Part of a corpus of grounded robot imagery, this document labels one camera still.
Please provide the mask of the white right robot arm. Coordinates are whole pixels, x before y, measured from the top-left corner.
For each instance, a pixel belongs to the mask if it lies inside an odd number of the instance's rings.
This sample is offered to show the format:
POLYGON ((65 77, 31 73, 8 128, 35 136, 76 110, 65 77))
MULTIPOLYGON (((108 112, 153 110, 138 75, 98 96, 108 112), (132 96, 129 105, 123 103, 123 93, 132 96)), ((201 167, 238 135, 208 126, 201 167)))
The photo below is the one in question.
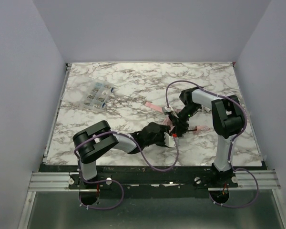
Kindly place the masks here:
POLYGON ((189 127, 188 120, 203 106, 212 112, 213 129, 217 133, 216 157, 207 175, 207 182, 220 184, 234 175, 232 158, 236 138, 246 129, 247 118, 239 103, 238 97, 219 96, 198 87, 183 90, 179 96, 184 108, 176 113, 167 107, 169 119, 172 121, 172 133, 181 137, 189 127))

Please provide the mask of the pink folding umbrella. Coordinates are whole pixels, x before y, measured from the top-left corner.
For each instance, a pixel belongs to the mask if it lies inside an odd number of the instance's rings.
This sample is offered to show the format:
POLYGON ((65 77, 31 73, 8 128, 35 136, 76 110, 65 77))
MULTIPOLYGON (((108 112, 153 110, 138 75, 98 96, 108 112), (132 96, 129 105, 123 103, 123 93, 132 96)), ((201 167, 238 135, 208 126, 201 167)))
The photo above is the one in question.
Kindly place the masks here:
POLYGON ((177 112, 173 111, 171 114, 167 113, 168 117, 165 118, 163 121, 163 125, 169 125, 170 126, 170 133, 180 132, 180 134, 184 134, 187 132, 192 132, 194 135, 199 134, 200 132, 206 132, 209 131, 210 128, 205 125, 196 125, 194 127, 188 126, 188 119, 185 119, 185 121, 182 121, 178 115, 177 112))

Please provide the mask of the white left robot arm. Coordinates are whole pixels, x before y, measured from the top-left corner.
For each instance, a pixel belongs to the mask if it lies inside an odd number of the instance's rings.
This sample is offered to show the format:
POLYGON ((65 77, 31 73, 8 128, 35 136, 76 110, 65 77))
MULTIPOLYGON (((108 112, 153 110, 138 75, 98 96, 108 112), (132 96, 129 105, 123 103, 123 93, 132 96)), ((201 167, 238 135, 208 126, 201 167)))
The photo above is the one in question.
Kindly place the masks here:
POLYGON ((175 147, 176 141, 169 131, 169 126, 152 122, 140 131, 123 135, 112 130, 107 121, 79 131, 72 140, 83 179, 91 181, 97 176, 96 161, 111 149, 136 154, 150 145, 175 147))

